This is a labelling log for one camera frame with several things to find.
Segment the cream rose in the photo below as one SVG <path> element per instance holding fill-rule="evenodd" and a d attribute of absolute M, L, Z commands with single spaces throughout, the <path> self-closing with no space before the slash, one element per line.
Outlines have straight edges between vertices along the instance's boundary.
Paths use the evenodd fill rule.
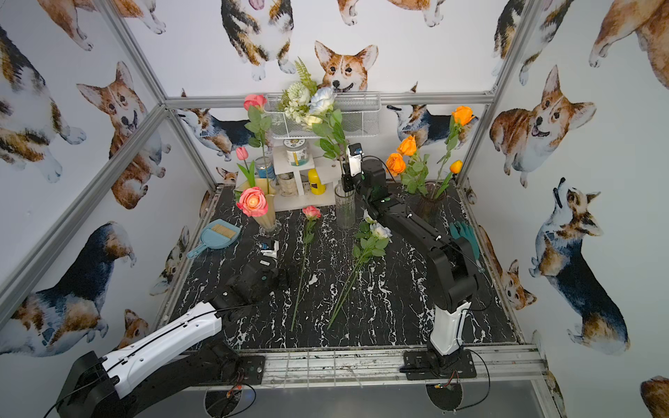
<path fill-rule="evenodd" d="M 307 170 L 308 187 L 305 199 L 308 206 L 325 207 L 337 199 L 354 196 L 348 141 L 343 132 L 343 118 L 335 111 L 311 125 L 315 136 L 308 141 L 312 167 Z"/>

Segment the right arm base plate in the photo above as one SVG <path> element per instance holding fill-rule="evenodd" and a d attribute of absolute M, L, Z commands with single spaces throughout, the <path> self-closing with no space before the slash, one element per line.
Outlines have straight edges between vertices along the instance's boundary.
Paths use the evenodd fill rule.
<path fill-rule="evenodd" d="M 472 352 L 463 348 L 446 356 L 434 350 L 406 351 L 399 372 L 409 381 L 477 377 Z"/>

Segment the pink rose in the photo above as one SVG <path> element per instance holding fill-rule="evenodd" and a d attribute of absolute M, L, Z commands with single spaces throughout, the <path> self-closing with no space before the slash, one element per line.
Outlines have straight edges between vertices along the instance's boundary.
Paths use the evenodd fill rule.
<path fill-rule="evenodd" d="M 294 331 L 296 322 L 297 322 L 297 315 L 299 311 L 299 305 L 301 303 L 301 300 L 303 298 L 303 293 L 304 293 L 304 275 L 306 271 L 306 265 L 307 265 L 307 258 L 308 258 L 308 253 L 310 246 L 315 238 L 315 227 L 317 221 L 322 217 L 321 211 L 314 206 L 309 206 L 305 207 L 302 209 L 302 213 L 305 216 L 306 219 L 306 224 L 304 226 L 303 230 L 303 252 L 302 252 L 302 259 L 301 259 L 301 269 L 300 269 L 300 275 L 299 275 L 299 283 L 298 283 L 298 293 L 295 299 L 294 303 L 294 311 L 293 311 L 293 317 L 291 320 L 291 327 L 290 330 Z"/>
<path fill-rule="evenodd" d="M 248 217 L 258 218 L 268 213 L 266 194 L 258 186 L 244 190 L 236 205 Z"/>
<path fill-rule="evenodd" d="M 266 97 L 260 94 L 248 95 L 244 100 L 244 108 L 249 119 L 245 127 L 253 134 L 253 137 L 248 140 L 248 145 L 260 148 L 263 158 L 266 157 L 268 131 L 271 125 L 271 118 L 265 114 L 264 110 L 267 103 Z"/>

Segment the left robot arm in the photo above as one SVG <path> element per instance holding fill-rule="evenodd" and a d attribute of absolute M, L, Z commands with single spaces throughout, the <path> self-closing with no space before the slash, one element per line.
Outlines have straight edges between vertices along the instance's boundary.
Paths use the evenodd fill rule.
<path fill-rule="evenodd" d="M 223 331 L 288 284 L 276 259 L 259 257 L 209 300 L 157 331 L 106 355 L 79 357 L 52 411 L 61 417 L 134 417 L 193 386 L 261 383 L 264 357 L 238 354 Z"/>

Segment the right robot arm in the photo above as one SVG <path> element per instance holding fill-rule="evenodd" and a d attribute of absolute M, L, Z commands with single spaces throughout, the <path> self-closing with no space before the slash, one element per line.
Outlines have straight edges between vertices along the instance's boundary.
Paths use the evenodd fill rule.
<path fill-rule="evenodd" d="M 470 242 L 431 226 L 395 198 L 387 188 L 385 167 L 378 158 L 349 157 L 343 164 L 343 186 L 362 198 L 374 226 L 402 237 L 423 256 L 426 294 L 435 303 L 434 327 L 428 348 L 421 353 L 423 360 L 405 365 L 401 371 L 441 374 L 462 355 L 465 317 L 479 289 L 481 273 Z"/>

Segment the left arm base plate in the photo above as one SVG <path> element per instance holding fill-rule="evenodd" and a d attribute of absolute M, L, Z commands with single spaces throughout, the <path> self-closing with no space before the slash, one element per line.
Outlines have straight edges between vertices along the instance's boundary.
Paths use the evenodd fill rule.
<path fill-rule="evenodd" d="M 263 355 L 242 355 L 227 357 L 214 374 L 211 385 L 250 384 L 261 385 L 266 368 L 267 357 Z"/>

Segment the white rose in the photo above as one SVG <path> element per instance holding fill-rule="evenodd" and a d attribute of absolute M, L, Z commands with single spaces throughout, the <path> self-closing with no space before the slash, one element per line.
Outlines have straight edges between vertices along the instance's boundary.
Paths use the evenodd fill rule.
<path fill-rule="evenodd" d="M 376 224 L 376 220 L 373 219 L 370 215 L 367 209 L 363 210 L 363 220 L 367 222 L 368 224 Z"/>
<path fill-rule="evenodd" d="M 338 161 L 342 169 L 347 161 L 348 141 L 343 130 L 343 113 L 334 107 L 335 102 L 332 87 L 320 88 L 310 101 L 308 116 L 313 118 L 311 129 L 319 138 L 323 156 Z"/>
<path fill-rule="evenodd" d="M 336 304 L 331 312 L 327 330 L 334 325 L 343 305 L 355 284 L 360 271 L 373 259 L 383 258 L 386 255 L 386 248 L 391 242 L 392 232 L 373 220 L 363 220 L 359 225 L 359 230 L 355 234 L 356 242 L 352 248 L 354 266 L 344 282 L 341 294 L 338 296 Z"/>

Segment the orange tulip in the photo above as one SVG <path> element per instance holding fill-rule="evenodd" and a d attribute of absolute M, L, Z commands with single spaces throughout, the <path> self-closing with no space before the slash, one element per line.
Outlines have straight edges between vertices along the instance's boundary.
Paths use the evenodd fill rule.
<path fill-rule="evenodd" d="M 451 182 L 451 179 L 460 174 L 461 170 L 463 168 L 463 161 L 462 160 L 457 160 L 454 163 L 452 163 L 449 166 L 449 173 L 446 175 L 444 179 L 441 179 L 438 184 L 436 185 L 436 189 L 434 190 L 433 198 L 437 200 L 440 198 L 446 189 L 449 187 L 449 183 Z"/>

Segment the orange rose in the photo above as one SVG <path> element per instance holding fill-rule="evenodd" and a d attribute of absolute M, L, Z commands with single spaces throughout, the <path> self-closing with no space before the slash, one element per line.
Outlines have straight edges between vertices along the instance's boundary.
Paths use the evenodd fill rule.
<path fill-rule="evenodd" d="M 401 184 L 408 193 L 418 193 L 423 196 L 428 194 L 426 179 L 429 168 L 419 152 L 414 153 L 412 156 L 392 153 L 387 158 L 386 166 L 393 177 L 399 177 Z"/>
<path fill-rule="evenodd" d="M 442 156 L 442 158 L 440 158 L 438 162 L 439 170 L 437 179 L 441 183 L 445 182 L 444 167 L 451 158 L 452 152 L 462 147 L 463 144 L 469 140 L 472 125 L 476 121 L 477 117 L 474 115 L 473 110 L 468 106 L 459 106 L 456 108 L 456 111 L 451 113 L 451 119 L 449 120 L 449 133 L 445 140 L 446 153 L 444 156 Z"/>
<path fill-rule="evenodd" d="M 421 155 L 413 136 L 404 139 L 398 146 L 397 151 L 403 157 L 403 169 L 399 172 L 402 184 L 409 193 L 420 193 L 426 196 L 428 193 L 426 179 L 429 174 L 428 158 L 430 155 Z"/>

